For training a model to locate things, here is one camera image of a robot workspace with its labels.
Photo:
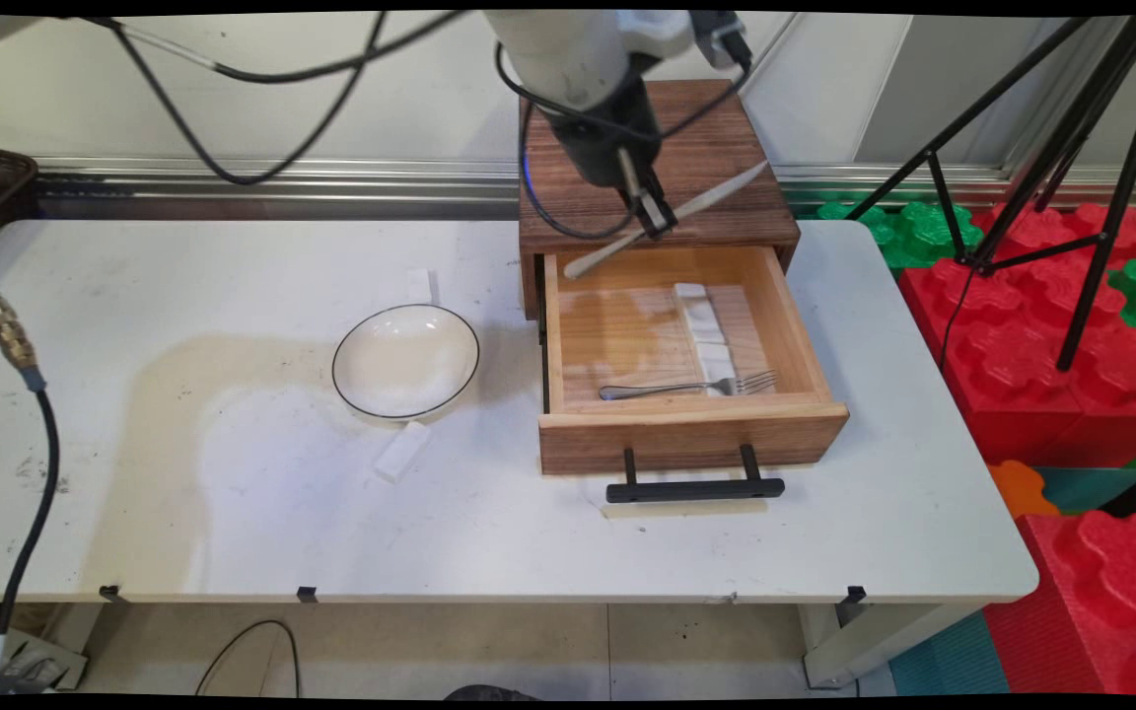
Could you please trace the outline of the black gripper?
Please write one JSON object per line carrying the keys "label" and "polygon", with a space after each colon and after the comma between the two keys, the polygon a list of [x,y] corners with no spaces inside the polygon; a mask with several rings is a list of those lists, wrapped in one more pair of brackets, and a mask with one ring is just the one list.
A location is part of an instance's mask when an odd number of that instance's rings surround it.
{"label": "black gripper", "polygon": [[655,172],[663,139],[643,75],[658,62],[657,57],[632,57],[621,85],[580,117],[544,114],[582,179],[619,190],[628,219],[649,240],[663,239],[679,224]]}

